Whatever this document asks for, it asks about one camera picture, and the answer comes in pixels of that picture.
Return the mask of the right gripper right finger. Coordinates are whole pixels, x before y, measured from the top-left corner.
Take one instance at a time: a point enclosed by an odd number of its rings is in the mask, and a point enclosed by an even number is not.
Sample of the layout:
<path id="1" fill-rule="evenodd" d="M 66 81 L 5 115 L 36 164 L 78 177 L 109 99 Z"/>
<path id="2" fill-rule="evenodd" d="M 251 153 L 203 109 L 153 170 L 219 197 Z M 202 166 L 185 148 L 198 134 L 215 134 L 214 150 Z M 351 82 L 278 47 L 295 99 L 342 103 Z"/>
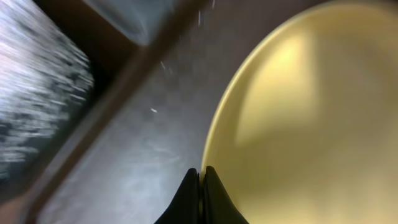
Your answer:
<path id="1" fill-rule="evenodd" d="M 212 166 L 206 167 L 203 179 L 203 216 L 207 224 L 248 224 Z"/>

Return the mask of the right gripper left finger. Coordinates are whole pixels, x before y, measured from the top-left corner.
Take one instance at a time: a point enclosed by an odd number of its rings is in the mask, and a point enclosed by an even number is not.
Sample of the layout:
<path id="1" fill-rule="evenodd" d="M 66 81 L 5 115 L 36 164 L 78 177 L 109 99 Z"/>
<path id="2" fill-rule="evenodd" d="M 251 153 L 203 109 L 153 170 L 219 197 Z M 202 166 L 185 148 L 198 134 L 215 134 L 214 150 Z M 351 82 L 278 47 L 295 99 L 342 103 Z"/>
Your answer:
<path id="1" fill-rule="evenodd" d="M 187 170 L 170 205 L 155 224 L 198 224 L 200 183 L 196 169 Z"/>

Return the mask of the yellow-green plate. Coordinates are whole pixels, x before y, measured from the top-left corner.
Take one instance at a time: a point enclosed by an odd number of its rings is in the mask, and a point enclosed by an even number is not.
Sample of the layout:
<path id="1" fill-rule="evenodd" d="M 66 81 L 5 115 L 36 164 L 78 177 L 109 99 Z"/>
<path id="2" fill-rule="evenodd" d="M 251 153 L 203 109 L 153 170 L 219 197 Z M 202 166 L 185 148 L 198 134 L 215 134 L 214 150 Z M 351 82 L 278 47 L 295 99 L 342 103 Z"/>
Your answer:
<path id="1" fill-rule="evenodd" d="M 273 30 L 228 85 L 202 165 L 249 223 L 396 223 L 397 4 L 330 1 Z"/>

